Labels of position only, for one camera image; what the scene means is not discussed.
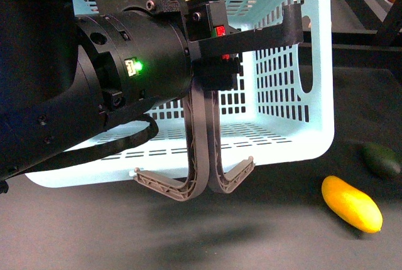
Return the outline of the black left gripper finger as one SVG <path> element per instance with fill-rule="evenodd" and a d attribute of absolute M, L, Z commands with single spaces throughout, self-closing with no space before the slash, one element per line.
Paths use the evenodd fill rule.
<path fill-rule="evenodd" d="M 282 9 L 282 23 L 242 31 L 216 38 L 189 41 L 193 61 L 254 50 L 293 46 L 303 42 L 302 5 L 289 4 Z"/>

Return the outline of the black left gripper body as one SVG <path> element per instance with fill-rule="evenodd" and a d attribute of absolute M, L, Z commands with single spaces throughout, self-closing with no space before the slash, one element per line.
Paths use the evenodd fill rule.
<path fill-rule="evenodd" d="M 95 0 L 78 19 L 80 44 L 94 69 L 101 123 L 138 120 L 186 96 L 193 80 L 229 90 L 240 72 L 234 52 L 219 52 L 229 25 L 224 0 Z"/>

